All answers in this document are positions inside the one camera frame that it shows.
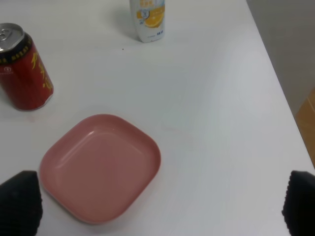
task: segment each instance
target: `pink plate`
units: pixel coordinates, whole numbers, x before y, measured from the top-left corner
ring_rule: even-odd
[[[43,187],[78,219],[100,224],[120,216],[157,174],[157,144],[112,115],[78,123],[45,154]]]

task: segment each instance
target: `beverage can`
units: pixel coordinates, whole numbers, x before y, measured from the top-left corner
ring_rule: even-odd
[[[0,85],[20,110],[46,104],[54,87],[32,38],[16,24],[0,24]]]

